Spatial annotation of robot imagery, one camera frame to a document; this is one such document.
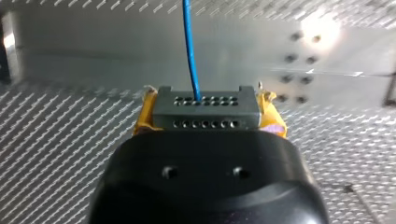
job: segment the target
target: aluminum panel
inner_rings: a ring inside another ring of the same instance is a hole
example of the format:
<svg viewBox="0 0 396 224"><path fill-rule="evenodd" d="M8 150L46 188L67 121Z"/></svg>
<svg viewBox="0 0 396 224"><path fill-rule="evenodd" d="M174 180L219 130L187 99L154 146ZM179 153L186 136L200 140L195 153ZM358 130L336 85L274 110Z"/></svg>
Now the aluminum panel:
<svg viewBox="0 0 396 224"><path fill-rule="evenodd" d="M140 92L32 83L2 89L1 223L85 223L97 178L131 135ZM387 221L396 191L396 114L312 105L278 109L319 182L332 223Z"/></svg>
<svg viewBox="0 0 396 224"><path fill-rule="evenodd" d="M124 90L147 84L190 89L179 7L168 13L166 2L154 13L155 1L147 6L135 2L124 13L121 7L106 10L109 2L99 9L91 5L94 1L84 9L77 7L82 2L72 7L47 3L22 4L7 14L12 18L21 77ZM195 2L192 9L201 3ZM231 91L261 80L265 88L287 95L293 104L305 97L321 105L382 105L394 72L393 30L342 23L333 27L318 13L313 13L312 21L319 21L314 25L204 14L193 17L202 89ZM332 29L323 31L320 25ZM311 35L317 29L324 34L314 43ZM301 30L310 35L293 40ZM297 57L289 60L290 55ZM296 78L285 85L280 80L288 75ZM299 79L307 76L313 81L302 85Z"/></svg>

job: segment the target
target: black casing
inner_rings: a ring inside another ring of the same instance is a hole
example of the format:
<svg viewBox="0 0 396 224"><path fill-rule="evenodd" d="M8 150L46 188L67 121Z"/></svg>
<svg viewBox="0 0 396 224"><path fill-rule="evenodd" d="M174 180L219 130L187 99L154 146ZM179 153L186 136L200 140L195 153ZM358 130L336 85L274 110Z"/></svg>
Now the black casing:
<svg viewBox="0 0 396 224"><path fill-rule="evenodd" d="M163 167L177 176L163 177ZM235 167L247 172L233 174ZM89 223L327 224L312 175L288 140L259 131L153 132L114 153Z"/></svg>

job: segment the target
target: metal wall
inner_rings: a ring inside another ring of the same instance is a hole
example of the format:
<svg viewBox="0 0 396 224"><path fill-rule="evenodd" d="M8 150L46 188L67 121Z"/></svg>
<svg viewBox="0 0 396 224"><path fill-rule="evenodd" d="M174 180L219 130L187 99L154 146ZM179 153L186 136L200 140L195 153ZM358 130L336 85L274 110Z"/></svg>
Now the metal wall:
<svg viewBox="0 0 396 224"><path fill-rule="evenodd" d="M261 80L291 104L304 97L315 105L381 106L394 72L396 14L391 3L370 4L193 1L202 88L236 90ZM190 89L179 2L18 1L9 7L16 8L6 15L16 39L17 79ZM293 79L285 83L284 76ZM312 82L304 84L305 77Z"/></svg>
<svg viewBox="0 0 396 224"><path fill-rule="evenodd" d="M6 48L14 85L0 86L1 223L85 220L106 160L130 136L142 87L190 89L180 4L0 1L5 37L15 38ZM276 106L332 223L394 222L396 115L380 109L394 72L394 8L192 1L202 89L261 80L283 96Z"/></svg>

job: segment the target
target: bolt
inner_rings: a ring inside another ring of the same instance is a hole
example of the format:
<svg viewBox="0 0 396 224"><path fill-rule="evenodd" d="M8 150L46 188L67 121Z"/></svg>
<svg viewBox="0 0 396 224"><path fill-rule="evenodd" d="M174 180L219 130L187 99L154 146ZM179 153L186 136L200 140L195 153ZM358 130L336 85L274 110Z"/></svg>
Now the bolt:
<svg viewBox="0 0 396 224"><path fill-rule="evenodd" d="M301 82L305 85L308 85L309 83L312 82L313 79L314 79L313 77L303 77L301 78Z"/></svg>
<svg viewBox="0 0 396 224"><path fill-rule="evenodd" d="M304 104L308 101L308 98L306 98L305 96L299 96L296 98L296 100L297 100L297 103Z"/></svg>
<svg viewBox="0 0 396 224"><path fill-rule="evenodd" d="M306 59L306 63L313 64L318 61L318 57L312 56Z"/></svg>
<svg viewBox="0 0 396 224"><path fill-rule="evenodd" d="M297 41L297 40L301 39L303 36L304 36L303 32L299 31L299 32L294 33L290 37L290 39L293 40L293 41Z"/></svg>
<svg viewBox="0 0 396 224"><path fill-rule="evenodd" d="M288 95L285 95L285 94L281 94L281 95L278 95L277 97L276 97L276 99L278 100L278 101L280 101L280 102L285 102L285 101L287 101L288 100Z"/></svg>
<svg viewBox="0 0 396 224"><path fill-rule="evenodd" d="M289 83L293 80L293 76L292 75L285 75L281 78L281 81L283 83Z"/></svg>
<svg viewBox="0 0 396 224"><path fill-rule="evenodd" d="M298 59L298 54L292 53L292 54L286 56L285 61L287 63L292 63L292 62L296 61L297 59Z"/></svg>

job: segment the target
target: diamond plate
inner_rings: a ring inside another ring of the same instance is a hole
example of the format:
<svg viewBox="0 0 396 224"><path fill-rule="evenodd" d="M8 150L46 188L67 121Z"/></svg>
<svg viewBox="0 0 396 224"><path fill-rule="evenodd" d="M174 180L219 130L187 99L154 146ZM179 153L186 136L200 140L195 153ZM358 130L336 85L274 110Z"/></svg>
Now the diamond plate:
<svg viewBox="0 0 396 224"><path fill-rule="evenodd" d="M85 223L112 150L131 134L141 92L21 84L0 91L1 223ZM332 223L379 223L396 191L396 114L278 106Z"/></svg>
<svg viewBox="0 0 396 224"><path fill-rule="evenodd" d="M140 13L165 11L170 14L181 7L180 0L3 0L3 8L13 5L39 4L54 7L94 7L97 10ZM393 28L396 25L393 0L195 0L191 10L196 16L234 16L239 19L301 21L313 13L331 15L346 26Z"/></svg>

